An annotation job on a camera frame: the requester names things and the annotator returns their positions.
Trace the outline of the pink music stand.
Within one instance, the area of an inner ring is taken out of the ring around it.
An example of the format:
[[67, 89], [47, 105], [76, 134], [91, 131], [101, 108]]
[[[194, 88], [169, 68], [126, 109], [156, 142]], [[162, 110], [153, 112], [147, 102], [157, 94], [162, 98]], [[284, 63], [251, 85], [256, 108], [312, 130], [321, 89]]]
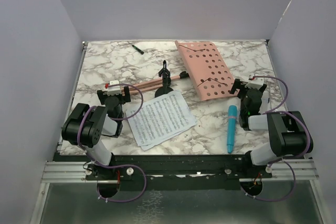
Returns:
[[171, 73], [170, 88], [186, 92], [200, 101], [233, 98], [230, 93], [234, 77], [218, 46], [209, 41], [137, 41], [135, 46], [144, 51], [128, 55], [130, 83], [142, 91], [156, 91], [162, 87], [158, 76], [166, 61]]

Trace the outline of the black microphone stand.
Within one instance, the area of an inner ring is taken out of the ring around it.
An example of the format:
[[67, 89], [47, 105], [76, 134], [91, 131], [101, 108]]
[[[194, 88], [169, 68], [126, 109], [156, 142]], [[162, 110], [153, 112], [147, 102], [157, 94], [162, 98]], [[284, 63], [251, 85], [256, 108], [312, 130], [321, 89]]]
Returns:
[[170, 87], [171, 85], [171, 73], [167, 69], [167, 62], [166, 60], [163, 61], [163, 67], [158, 73], [159, 77], [162, 78], [162, 86], [159, 87], [155, 92], [155, 98], [168, 94], [169, 92], [173, 91]]

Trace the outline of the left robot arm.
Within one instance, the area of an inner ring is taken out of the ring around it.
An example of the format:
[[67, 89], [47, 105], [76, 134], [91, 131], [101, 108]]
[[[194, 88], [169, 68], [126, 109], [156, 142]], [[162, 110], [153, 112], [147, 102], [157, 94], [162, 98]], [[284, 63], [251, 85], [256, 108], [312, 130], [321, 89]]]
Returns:
[[123, 128], [122, 106], [131, 101], [129, 88], [123, 93], [97, 91], [101, 106], [91, 108], [78, 103], [62, 126], [61, 137], [78, 146], [98, 166], [98, 173], [104, 179], [115, 175], [115, 157], [101, 140], [101, 136], [119, 137]]

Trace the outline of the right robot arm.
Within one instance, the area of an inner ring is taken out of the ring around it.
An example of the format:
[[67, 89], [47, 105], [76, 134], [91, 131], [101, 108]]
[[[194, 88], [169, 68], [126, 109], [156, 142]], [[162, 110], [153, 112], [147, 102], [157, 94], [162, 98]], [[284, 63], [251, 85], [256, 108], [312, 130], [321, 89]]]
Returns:
[[227, 151], [233, 150], [236, 120], [245, 131], [267, 131], [269, 135], [267, 143], [245, 153], [241, 171], [246, 177], [258, 174], [260, 166], [271, 166], [286, 157], [299, 158], [313, 150], [313, 139], [299, 111], [278, 111], [278, 106], [260, 111], [267, 87], [262, 78], [235, 79], [230, 90], [230, 94], [238, 93], [240, 110], [233, 105], [228, 110]]

